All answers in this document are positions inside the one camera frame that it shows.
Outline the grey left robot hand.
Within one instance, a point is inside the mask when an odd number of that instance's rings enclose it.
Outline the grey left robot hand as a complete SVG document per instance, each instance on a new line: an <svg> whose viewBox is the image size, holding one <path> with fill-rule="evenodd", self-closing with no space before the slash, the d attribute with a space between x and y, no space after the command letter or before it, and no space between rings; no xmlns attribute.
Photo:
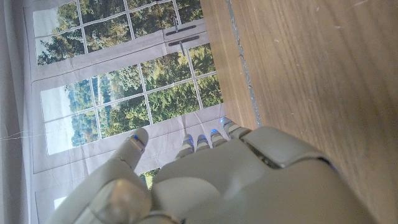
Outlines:
<svg viewBox="0 0 398 224"><path fill-rule="evenodd" d="M152 187L134 172L149 140L136 129L47 222L375 222L324 153L275 128L221 124L225 135L185 136Z"/></svg>

